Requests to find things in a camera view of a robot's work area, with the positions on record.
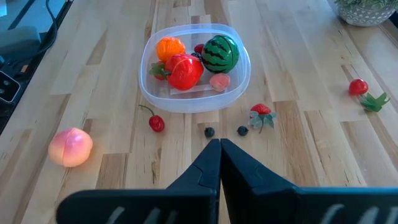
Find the toy watermelon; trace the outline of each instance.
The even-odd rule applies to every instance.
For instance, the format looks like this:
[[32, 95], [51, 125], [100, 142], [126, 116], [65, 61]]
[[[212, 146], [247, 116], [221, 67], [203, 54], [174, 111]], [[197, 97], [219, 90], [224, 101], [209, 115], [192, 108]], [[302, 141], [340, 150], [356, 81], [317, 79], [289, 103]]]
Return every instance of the toy watermelon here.
[[239, 60], [239, 50], [235, 41], [225, 35], [210, 39], [201, 51], [203, 64], [213, 73], [228, 73]]

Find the toy peach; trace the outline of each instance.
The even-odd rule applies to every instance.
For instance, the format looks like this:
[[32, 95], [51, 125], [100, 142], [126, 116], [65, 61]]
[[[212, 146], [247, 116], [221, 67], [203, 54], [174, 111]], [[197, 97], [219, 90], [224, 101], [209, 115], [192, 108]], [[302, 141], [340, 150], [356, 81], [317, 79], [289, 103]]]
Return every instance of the toy peach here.
[[214, 88], [214, 90], [218, 92], [222, 92], [229, 86], [230, 78], [225, 73], [219, 73], [213, 75], [210, 79], [210, 85]]
[[84, 163], [93, 148], [91, 137], [78, 128], [68, 128], [57, 133], [49, 144], [49, 158], [64, 167]]

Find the potted plant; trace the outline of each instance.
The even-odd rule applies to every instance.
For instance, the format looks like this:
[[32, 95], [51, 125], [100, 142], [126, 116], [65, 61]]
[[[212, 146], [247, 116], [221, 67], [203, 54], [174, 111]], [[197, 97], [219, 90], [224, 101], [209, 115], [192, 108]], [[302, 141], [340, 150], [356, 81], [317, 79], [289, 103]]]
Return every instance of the potted plant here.
[[398, 9], [398, 0], [336, 0], [335, 2], [340, 17], [356, 26], [379, 25]]

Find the plant pot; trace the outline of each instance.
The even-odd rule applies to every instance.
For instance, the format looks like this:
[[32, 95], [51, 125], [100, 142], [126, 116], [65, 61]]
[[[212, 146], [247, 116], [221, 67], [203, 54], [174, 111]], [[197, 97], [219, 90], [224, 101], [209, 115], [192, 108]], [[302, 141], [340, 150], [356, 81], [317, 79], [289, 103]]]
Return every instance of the plant pot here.
[[386, 21], [396, 10], [392, 4], [382, 9], [372, 9], [371, 6], [358, 5], [352, 8], [339, 6], [338, 12], [342, 19], [354, 26], [375, 26]]

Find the blueberry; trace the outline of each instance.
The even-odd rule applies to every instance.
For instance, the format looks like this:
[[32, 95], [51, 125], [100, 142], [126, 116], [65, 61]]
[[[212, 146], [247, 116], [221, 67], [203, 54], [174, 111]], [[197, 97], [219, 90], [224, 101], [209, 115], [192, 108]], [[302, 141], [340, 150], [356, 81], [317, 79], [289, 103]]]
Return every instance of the blueberry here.
[[214, 128], [206, 128], [205, 129], [205, 136], [207, 137], [207, 138], [211, 138], [211, 137], [213, 137], [214, 136]]
[[248, 132], [249, 132], [249, 130], [248, 130], [248, 128], [245, 127], [245, 126], [240, 126], [240, 127], [238, 128], [238, 134], [239, 134], [240, 136], [246, 136], [246, 135], [248, 134]]
[[199, 53], [194, 52], [191, 55], [199, 58], [200, 60], [202, 59], [201, 54], [199, 54]]

